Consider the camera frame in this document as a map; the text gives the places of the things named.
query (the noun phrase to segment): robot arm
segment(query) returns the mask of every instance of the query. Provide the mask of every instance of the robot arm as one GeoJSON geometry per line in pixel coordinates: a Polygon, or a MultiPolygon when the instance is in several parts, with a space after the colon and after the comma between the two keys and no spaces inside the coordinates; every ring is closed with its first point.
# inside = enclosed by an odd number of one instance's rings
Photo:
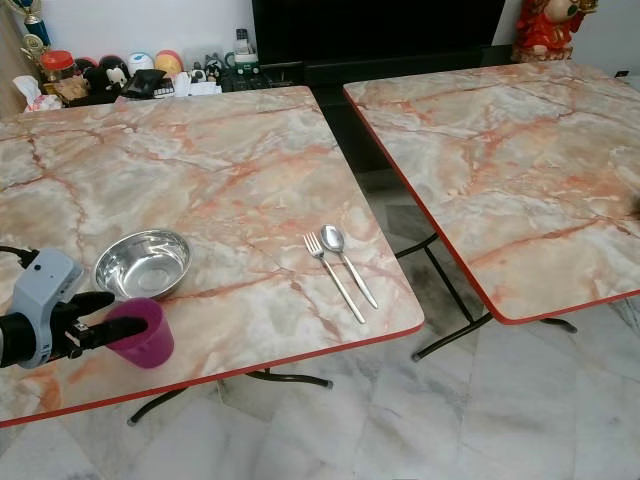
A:
{"type": "Polygon", "coordinates": [[[114,301],[109,292],[74,295],[82,266],[53,248],[41,251],[0,247],[17,254],[25,272],[15,284],[11,307],[0,316],[0,367],[36,368],[61,357],[77,358],[147,328],[143,318],[110,319],[87,326],[79,317],[114,301]]]}

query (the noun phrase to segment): red table edge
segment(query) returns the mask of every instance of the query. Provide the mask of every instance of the red table edge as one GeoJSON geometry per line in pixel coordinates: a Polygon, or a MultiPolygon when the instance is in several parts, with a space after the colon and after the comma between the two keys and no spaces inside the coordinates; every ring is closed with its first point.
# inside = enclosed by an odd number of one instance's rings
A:
{"type": "Polygon", "coordinates": [[[489,297],[489,295],[487,295],[487,293],[484,291],[484,289],[480,286],[478,281],[475,279],[475,277],[473,276],[473,273],[471,273],[471,270],[467,267],[466,263],[462,260],[462,257],[458,254],[458,252],[453,247],[451,242],[449,242],[449,239],[446,237],[446,235],[444,234],[444,232],[442,231],[442,229],[440,228],[438,223],[435,221],[435,219],[433,218],[433,216],[429,212],[429,209],[427,209],[427,207],[422,203],[422,200],[420,199],[420,196],[413,189],[413,187],[411,186],[411,183],[409,182],[409,180],[404,176],[404,174],[402,173],[402,170],[398,167],[396,162],[393,160],[393,157],[391,156],[391,154],[389,153],[387,148],[384,146],[384,144],[382,143],[382,141],[380,140],[380,138],[378,137],[376,132],[373,130],[371,125],[369,125],[369,122],[367,121],[367,119],[364,117],[364,115],[362,114],[362,112],[358,108],[358,104],[353,100],[353,98],[349,94],[349,91],[347,90],[346,87],[347,86],[345,85],[342,88],[342,90],[343,90],[343,92],[345,94],[345,97],[347,98],[347,100],[349,101],[349,103],[351,104],[353,109],[356,111],[358,117],[360,117],[360,120],[362,121],[362,123],[366,127],[366,129],[369,132],[369,134],[371,135],[371,137],[378,144],[378,147],[381,149],[382,153],[386,157],[386,159],[389,162],[389,164],[391,165],[391,167],[395,170],[395,172],[398,175],[398,177],[400,177],[400,180],[402,180],[402,183],[404,184],[405,188],[409,191],[409,193],[413,197],[413,199],[416,202],[416,204],[420,207],[420,210],[422,210],[422,213],[425,214],[425,216],[427,217],[427,219],[431,223],[431,226],[438,233],[438,237],[440,237],[440,240],[442,240],[442,243],[444,243],[445,247],[447,247],[447,250],[449,251],[451,256],[454,258],[454,260],[456,261],[456,264],[458,265],[458,267],[460,267],[462,272],[467,277],[467,280],[469,280],[469,283],[471,284],[473,289],[476,291],[476,293],[478,294],[480,299],[483,301],[483,303],[485,304],[485,306],[487,307],[489,312],[491,312],[491,314],[493,315],[493,318],[495,318],[497,321],[499,321],[500,323],[502,323],[504,325],[521,325],[523,323],[535,322],[536,320],[543,320],[545,318],[550,318],[550,317],[554,317],[554,316],[557,316],[557,315],[562,315],[562,314],[565,314],[565,313],[570,313],[570,312],[575,312],[575,311],[578,311],[578,310],[583,310],[585,308],[594,307],[596,305],[601,305],[603,303],[615,302],[616,300],[621,300],[623,298],[632,297],[634,295],[640,294],[640,289],[632,290],[630,292],[620,293],[620,294],[614,295],[612,297],[601,298],[601,299],[598,299],[598,300],[593,300],[591,302],[583,303],[583,304],[576,305],[576,306],[573,306],[573,307],[562,308],[560,310],[554,310],[552,312],[543,313],[543,314],[539,314],[539,315],[534,315],[534,316],[531,316],[531,317],[513,319],[513,318],[508,318],[505,315],[502,315],[500,313],[500,311],[498,310],[498,308],[491,301],[491,298],[489,297]]]}
{"type": "Polygon", "coordinates": [[[238,375],[243,375],[245,373],[255,372],[256,370],[264,370],[265,368],[272,368],[279,365],[285,365],[287,363],[305,360],[307,358],[320,357],[323,355],[328,355],[330,353],[340,352],[342,350],[350,350],[352,348],[363,347],[365,345],[372,345],[375,343],[393,340],[395,338],[400,338],[407,335],[411,335],[412,333],[416,333],[422,328],[423,324],[424,324],[424,312],[422,312],[422,319],[420,320],[420,323],[418,323],[418,325],[416,325],[415,327],[411,327],[408,330],[401,330],[399,332],[382,335],[380,337],[370,338],[367,340],[360,340],[357,342],[338,345],[335,347],[329,347],[323,350],[316,350],[314,352],[302,353],[300,355],[294,355],[292,357],[286,357],[280,360],[261,363],[261,364],[250,366],[250,367],[243,367],[243,368],[238,368],[236,370],[229,370],[228,372],[209,375],[209,376],[201,377],[194,380],[186,380],[184,382],[176,383],[173,385],[166,385],[163,387],[143,390],[141,392],[129,393],[127,395],[121,395],[119,397],[113,397],[106,400],[99,400],[97,402],[84,403],[82,405],[76,405],[73,407],[65,407],[59,410],[52,410],[50,412],[36,413],[34,415],[27,415],[25,417],[14,418],[11,420],[4,420],[4,421],[0,421],[0,428],[12,427],[12,426],[20,425],[23,423],[34,422],[37,420],[44,420],[46,418],[59,417],[62,415],[67,415],[69,413],[82,412],[84,410],[92,410],[94,408],[99,408],[99,407],[106,407],[107,405],[122,403],[129,400],[135,400],[136,398],[148,397],[149,395],[157,395],[160,393],[170,392],[172,390],[178,390],[181,388],[193,387],[195,385],[200,385],[201,383],[208,383],[214,380],[222,380],[223,378],[235,377],[238,375]]]}

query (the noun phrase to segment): television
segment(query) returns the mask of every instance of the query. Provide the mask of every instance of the television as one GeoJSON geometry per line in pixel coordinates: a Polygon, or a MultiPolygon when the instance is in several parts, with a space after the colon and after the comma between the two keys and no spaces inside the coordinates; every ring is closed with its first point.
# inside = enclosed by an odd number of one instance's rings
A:
{"type": "Polygon", "coordinates": [[[260,63],[361,61],[491,45],[504,0],[253,0],[260,63]]]}

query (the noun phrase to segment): black metal table leg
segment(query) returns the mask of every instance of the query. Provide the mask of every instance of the black metal table leg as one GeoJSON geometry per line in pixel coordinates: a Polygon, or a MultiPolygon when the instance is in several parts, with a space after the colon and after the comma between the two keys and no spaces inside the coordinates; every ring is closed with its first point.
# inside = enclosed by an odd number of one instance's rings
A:
{"type": "Polygon", "coordinates": [[[333,382],[331,380],[311,377],[309,375],[282,375],[279,373],[271,373],[271,369],[269,368],[266,368],[264,372],[251,372],[247,373],[247,375],[249,377],[257,378],[259,380],[266,380],[268,382],[310,383],[312,385],[318,385],[329,390],[333,388],[333,382]]]}
{"type": "Polygon", "coordinates": [[[546,323],[549,325],[555,325],[557,327],[562,328],[565,332],[569,333],[578,333],[578,329],[571,323],[566,320],[562,320],[560,318],[545,318],[544,320],[540,320],[542,323],[546,323]]]}
{"type": "Polygon", "coordinates": [[[493,318],[493,315],[491,313],[484,314],[478,320],[475,320],[474,322],[470,323],[466,327],[461,328],[460,330],[458,330],[456,332],[453,332],[451,335],[447,335],[446,337],[438,340],[437,342],[432,343],[428,347],[425,347],[422,350],[414,353],[413,355],[411,355],[411,360],[413,360],[414,362],[418,362],[418,361],[422,360],[424,357],[426,357],[430,353],[433,353],[436,350],[438,350],[439,348],[444,347],[448,343],[451,343],[454,340],[457,340],[460,337],[464,337],[468,333],[471,333],[474,330],[477,330],[482,325],[484,325],[485,323],[489,322],[492,318],[493,318]]]}
{"type": "Polygon", "coordinates": [[[451,280],[449,280],[449,277],[447,277],[447,274],[445,273],[444,269],[440,266],[440,262],[438,262],[438,259],[433,254],[433,252],[429,249],[429,247],[425,247],[424,252],[427,254],[427,257],[429,257],[429,260],[431,260],[431,263],[433,264],[436,271],[438,272],[438,275],[440,275],[440,278],[442,279],[445,287],[447,287],[447,290],[449,290],[449,293],[453,297],[453,300],[456,302],[456,305],[458,305],[458,308],[464,315],[464,318],[467,319],[467,322],[472,324],[474,322],[473,315],[471,315],[471,312],[469,312],[469,309],[462,301],[462,297],[460,296],[456,288],[453,286],[453,283],[451,283],[451,280]]]}
{"type": "Polygon", "coordinates": [[[180,388],[178,390],[171,390],[170,392],[163,393],[157,398],[154,398],[150,402],[145,403],[142,407],[138,409],[136,413],[134,413],[129,420],[127,420],[127,425],[133,427],[140,421],[142,417],[144,417],[147,413],[149,413],[154,408],[162,405],[164,402],[171,400],[173,397],[177,397],[182,392],[184,392],[186,388],[180,388]]]}
{"type": "Polygon", "coordinates": [[[418,250],[422,250],[423,248],[427,248],[437,239],[438,239],[438,234],[434,233],[429,238],[427,238],[424,242],[420,242],[419,244],[414,245],[413,247],[407,248],[406,250],[402,250],[401,252],[396,253],[395,254],[396,258],[402,258],[406,255],[409,255],[410,253],[417,252],[418,250]]]}

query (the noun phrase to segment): stainless steel bowl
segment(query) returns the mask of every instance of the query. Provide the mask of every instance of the stainless steel bowl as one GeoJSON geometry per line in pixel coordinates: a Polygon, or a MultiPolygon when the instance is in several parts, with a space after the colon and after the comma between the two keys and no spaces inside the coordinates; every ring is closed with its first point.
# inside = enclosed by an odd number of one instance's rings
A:
{"type": "Polygon", "coordinates": [[[169,230],[134,233],[110,246],[93,269],[93,280],[116,300],[169,294],[191,265],[186,240],[169,230]]]}

